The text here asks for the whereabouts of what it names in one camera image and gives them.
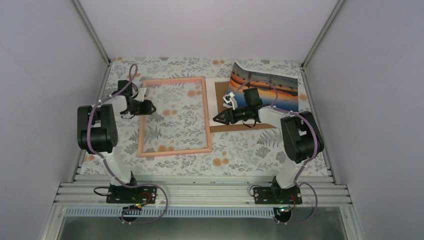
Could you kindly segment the brown frame backing board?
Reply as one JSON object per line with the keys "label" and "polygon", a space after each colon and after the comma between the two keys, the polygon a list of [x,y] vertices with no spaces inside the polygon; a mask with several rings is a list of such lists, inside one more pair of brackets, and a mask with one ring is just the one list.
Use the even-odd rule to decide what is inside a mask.
{"label": "brown frame backing board", "polygon": [[207,104],[209,114],[209,128],[211,133],[219,132],[233,132],[233,131],[248,131],[248,130],[264,130],[273,129],[277,132],[278,136],[282,136],[281,129],[274,127],[271,124],[267,124],[265,121],[257,122],[252,128],[248,127],[254,124],[253,119],[237,122],[236,124],[225,125],[219,122],[213,121],[213,117],[217,116],[220,112],[226,110],[224,106],[223,96],[227,92],[229,78],[206,78],[206,93],[207,93]]}

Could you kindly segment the sunset lake photo print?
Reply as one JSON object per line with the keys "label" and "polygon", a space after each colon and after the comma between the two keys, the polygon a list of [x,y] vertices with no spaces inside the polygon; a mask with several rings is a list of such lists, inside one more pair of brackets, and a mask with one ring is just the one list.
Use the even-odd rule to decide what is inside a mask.
{"label": "sunset lake photo print", "polygon": [[235,61],[230,72],[226,95],[233,97],[238,107],[246,107],[246,89],[256,88],[264,104],[297,112],[299,110],[299,78],[297,76],[252,70]]}

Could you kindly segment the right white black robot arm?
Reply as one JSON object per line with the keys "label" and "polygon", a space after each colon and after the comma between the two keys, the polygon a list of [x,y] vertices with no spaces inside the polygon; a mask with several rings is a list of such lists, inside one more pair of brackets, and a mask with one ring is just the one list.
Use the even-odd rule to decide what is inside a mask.
{"label": "right white black robot arm", "polygon": [[225,95],[223,99],[231,102],[232,107],[218,113],[213,121],[232,125],[254,120],[279,129],[289,160],[283,163],[282,170],[273,178],[270,195],[274,202],[282,204],[296,195],[300,187],[298,178],[306,165],[323,151],[323,139],[311,112],[292,112],[264,104],[257,88],[243,90],[243,96],[246,106],[236,106],[234,93]]}

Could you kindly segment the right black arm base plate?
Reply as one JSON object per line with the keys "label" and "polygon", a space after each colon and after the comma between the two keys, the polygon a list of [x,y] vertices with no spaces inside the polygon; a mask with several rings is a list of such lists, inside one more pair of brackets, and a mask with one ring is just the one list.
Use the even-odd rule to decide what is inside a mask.
{"label": "right black arm base plate", "polygon": [[257,186],[253,188],[256,205],[300,205],[303,203],[300,188],[273,188]]}

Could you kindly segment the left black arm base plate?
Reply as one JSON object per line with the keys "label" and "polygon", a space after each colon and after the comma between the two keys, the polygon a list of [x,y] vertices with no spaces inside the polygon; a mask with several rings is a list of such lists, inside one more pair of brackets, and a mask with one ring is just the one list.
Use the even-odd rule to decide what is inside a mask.
{"label": "left black arm base plate", "polygon": [[155,186],[141,186],[127,188],[110,185],[106,196],[108,204],[154,204],[158,188]]}

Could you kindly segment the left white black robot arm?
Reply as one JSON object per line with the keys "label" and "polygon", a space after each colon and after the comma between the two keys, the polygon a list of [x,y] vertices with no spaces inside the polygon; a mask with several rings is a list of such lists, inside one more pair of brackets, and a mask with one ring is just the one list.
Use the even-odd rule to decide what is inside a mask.
{"label": "left white black robot arm", "polygon": [[130,80],[119,80],[117,90],[94,105],[77,109],[77,144],[103,163],[110,176],[110,189],[120,188],[119,196],[131,203],[139,197],[139,185],[123,160],[115,156],[119,142],[117,118],[147,116],[157,108],[146,99],[146,88],[135,88]]}

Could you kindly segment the pink wooden picture frame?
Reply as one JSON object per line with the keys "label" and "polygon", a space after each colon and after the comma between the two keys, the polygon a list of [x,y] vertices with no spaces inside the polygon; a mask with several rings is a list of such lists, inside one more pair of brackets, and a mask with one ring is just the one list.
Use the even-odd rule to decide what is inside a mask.
{"label": "pink wooden picture frame", "polygon": [[140,158],[212,151],[206,79],[149,79],[143,82],[156,111],[140,117]]}

